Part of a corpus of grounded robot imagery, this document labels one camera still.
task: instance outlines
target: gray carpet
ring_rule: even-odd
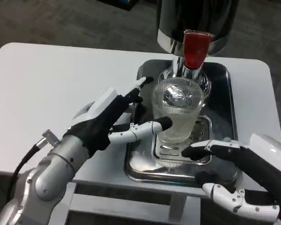
[[[0,0],[0,47],[9,42],[117,49],[163,51],[155,40],[155,6],[143,0],[124,11],[95,0]],[[241,0],[224,57],[259,59],[271,69],[281,123],[281,0]],[[0,176],[0,209],[8,178]],[[84,192],[122,198],[151,193],[127,193],[97,187],[81,187]],[[154,201],[167,203],[169,196]],[[258,224],[223,211],[212,203],[202,203],[202,224]],[[149,224],[119,218],[73,213],[69,224]]]

